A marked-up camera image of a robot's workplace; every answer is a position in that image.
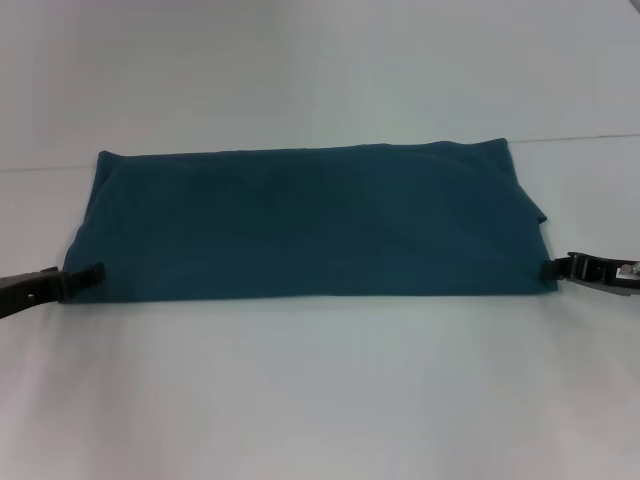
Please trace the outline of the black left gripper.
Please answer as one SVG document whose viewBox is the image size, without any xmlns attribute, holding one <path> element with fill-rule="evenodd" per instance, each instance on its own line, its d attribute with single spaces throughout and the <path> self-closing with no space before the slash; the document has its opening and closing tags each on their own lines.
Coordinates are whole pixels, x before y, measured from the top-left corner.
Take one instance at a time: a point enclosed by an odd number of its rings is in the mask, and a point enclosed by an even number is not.
<svg viewBox="0 0 640 480">
<path fill-rule="evenodd" d="M 67 275 L 53 267 L 0 278 L 0 319 L 38 305 L 63 299 L 68 302 L 104 281 L 105 267 L 102 262 Z"/>
</svg>

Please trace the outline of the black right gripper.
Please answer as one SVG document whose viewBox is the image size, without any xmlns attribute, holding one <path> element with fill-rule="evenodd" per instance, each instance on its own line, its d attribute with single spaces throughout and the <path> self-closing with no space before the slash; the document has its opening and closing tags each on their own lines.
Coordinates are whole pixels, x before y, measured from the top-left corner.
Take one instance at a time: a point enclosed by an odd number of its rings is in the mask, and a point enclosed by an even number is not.
<svg viewBox="0 0 640 480">
<path fill-rule="evenodd" d="M 545 261 L 544 281 L 572 283 L 619 296 L 640 296 L 640 277 L 619 277 L 618 268 L 640 260 L 618 260 L 569 252 L 569 258 Z"/>
</svg>

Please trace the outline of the teal t-shirt with FREE print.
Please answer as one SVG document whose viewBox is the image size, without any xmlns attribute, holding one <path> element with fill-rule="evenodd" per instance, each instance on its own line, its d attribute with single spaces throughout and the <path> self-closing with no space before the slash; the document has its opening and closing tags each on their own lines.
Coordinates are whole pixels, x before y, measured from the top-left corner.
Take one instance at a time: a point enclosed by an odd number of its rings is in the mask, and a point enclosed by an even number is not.
<svg viewBox="0 0 640 480">
<path fill-rule="evenodd" d="M 64 267 L 81 303 L 540 295 L 543 212 L 503 139 L 100 153 Z"/>
</svg>

